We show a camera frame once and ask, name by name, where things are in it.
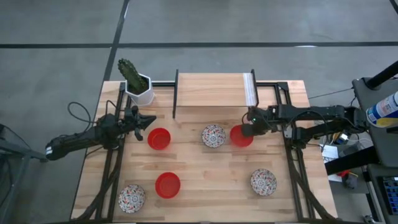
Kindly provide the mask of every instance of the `red bowl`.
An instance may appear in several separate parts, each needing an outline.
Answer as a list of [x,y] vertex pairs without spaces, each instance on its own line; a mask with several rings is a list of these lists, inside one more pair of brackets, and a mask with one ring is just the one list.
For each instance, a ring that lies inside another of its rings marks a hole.
[[162,198],[172,198],[180,191],[181,182],[177,175],[166,172],[160,175],[155,183],[156,193]]
[[236,125],[231,129],[229,137],[232,143],[239,147],[249,146],[253,142],[253,136],[246,137],[242,134],[242,125]]
[[165,149],[170,144],[170,133],[164,128],[155,128],[148,135],[148,144],[155,150]]

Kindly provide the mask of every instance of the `concrete floor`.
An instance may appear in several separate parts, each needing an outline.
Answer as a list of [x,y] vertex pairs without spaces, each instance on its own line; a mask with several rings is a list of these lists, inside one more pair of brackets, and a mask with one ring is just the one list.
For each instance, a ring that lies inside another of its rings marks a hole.
[[[113,42],[123,0],[2,0],[0,44]],[[388,0],[135,0],[120,43],[133,42],[385,42],[398,41],[398,14]],[[37,151],[59,134],[85,127],[68,115],[70,101],[95,114],[110,49],[0,49],[0,123]],[[119,49],[153,80],[181,72],[248,72],[258,80],[305,80],[315,96],[351,87],[397,60],[398,46]],[[110,80],[122,80],[113,65]],[[347,105],[352,91],[310,100]],[[83,151],[32,161],[13,223],[68,220]],[[339,217],[360,221],[360,196],[335,193]]]

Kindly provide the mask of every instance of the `wooden panel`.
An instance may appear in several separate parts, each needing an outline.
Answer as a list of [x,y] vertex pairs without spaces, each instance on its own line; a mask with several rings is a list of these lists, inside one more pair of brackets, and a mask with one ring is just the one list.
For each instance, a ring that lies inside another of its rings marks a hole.
[[246,106],[243,73],[179,73],[177,106]]
[[[104,113],[106,100],[116,101],[119,82],[106,82],[100,97],[98,116]],[[309,106],[303,81],[289,81],[295,106]],[[273,222],[297,221],[281,133],[256,136],[247,148],[226,144],[217,149],[203,145],[200,134],[209,124],[219,124],[227,132],[240,123],[246,108],[179,108],[172,119],[173,88],[155,88],[151,107],[142,114],[154,114],[157,120],[142,132],[144,139],[154,128],[165,127],[172,135],[170,146],[155,151],[133,135],[126,139],[118,192],[129,184],[146,191],[146,202],[135,214],[121,211],[116,204],[115,222]],[[259,88],[260,107],[276,104],[274,90]],[[301,121],[309,127],[312,122]],[[336,209],[319,147],[304,151],[310,188],[320,203],[334,216]],[[105,151],[90,155],[85,161],[72,217],[77,217],[91,203],[99,190]],[[251,189],[249,178],[259,168],[269,169],[277,178],[277,190],[260,197]],[[162,199],[154,190],[156,178],[163,172],[176,173],[182,180],[179,194]]]

